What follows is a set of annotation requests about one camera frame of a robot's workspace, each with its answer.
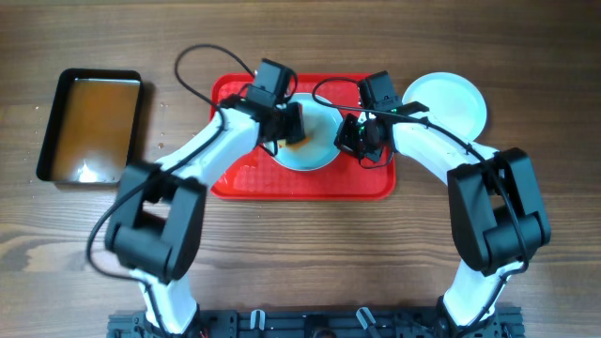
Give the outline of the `light blue plate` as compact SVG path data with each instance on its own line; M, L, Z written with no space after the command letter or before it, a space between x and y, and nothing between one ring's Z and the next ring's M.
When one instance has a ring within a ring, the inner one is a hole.
M485 129L487 107L480 90L451 72L426 74L405 91L402 101L418 101L446 129L474 141Z
M311 93L294 94L291 101L302 106L304 130L311 141L296 151L279 149L274 160L281 166L294 171L314 171L332 162L340 153L333 144L341 113L334 108L318 104Z

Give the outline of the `light blue plate top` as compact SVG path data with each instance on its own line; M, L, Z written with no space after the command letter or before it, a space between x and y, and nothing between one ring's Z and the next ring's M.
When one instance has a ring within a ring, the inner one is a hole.
M405 91L402 101L418 101L446 129L474 141L485 129L487 107L480 90L451 72L426 74Z

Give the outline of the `orange green sponge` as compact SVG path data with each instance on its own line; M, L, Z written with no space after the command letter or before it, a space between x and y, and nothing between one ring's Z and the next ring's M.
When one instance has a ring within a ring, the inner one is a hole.
M305 137L297 143L288 143L286 140L278 140L277 145L279 149L286 149L289 151L296 151L307 145L311 141L310 137Z

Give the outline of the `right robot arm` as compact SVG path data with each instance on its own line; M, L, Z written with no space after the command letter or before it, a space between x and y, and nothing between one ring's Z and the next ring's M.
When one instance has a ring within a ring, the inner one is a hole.
M530 157L516 147L499 151L476 143L486 123L485 100L459 75L426 74L403 95L386 71L353 84L360 101L348 109L335 145L372 162L388 148L414 159L448 189L461 261L427 327L439 337L468 337L488 327L508 332L496 302L551 237Z

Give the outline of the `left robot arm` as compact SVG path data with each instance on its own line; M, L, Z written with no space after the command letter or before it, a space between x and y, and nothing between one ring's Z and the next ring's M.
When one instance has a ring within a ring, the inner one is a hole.
M299 103L265 106L232 95L192 140L154 162L126 167L115 203L102 216L104 245L137 282L146 310L110 335L202 337L187 271L200 246L208 191L238 159L265 143L304 137Z

